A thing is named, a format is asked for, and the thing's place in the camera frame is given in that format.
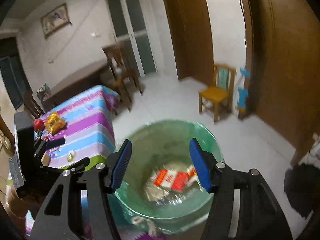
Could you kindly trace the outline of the left human hand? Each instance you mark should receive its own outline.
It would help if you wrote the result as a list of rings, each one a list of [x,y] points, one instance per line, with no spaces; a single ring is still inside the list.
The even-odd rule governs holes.
[[[36,199],[31,195],[19,198],[13,184],[7,187],[6,194],[4,209],[11,219],[22,219],[32,207],[38,206]]]

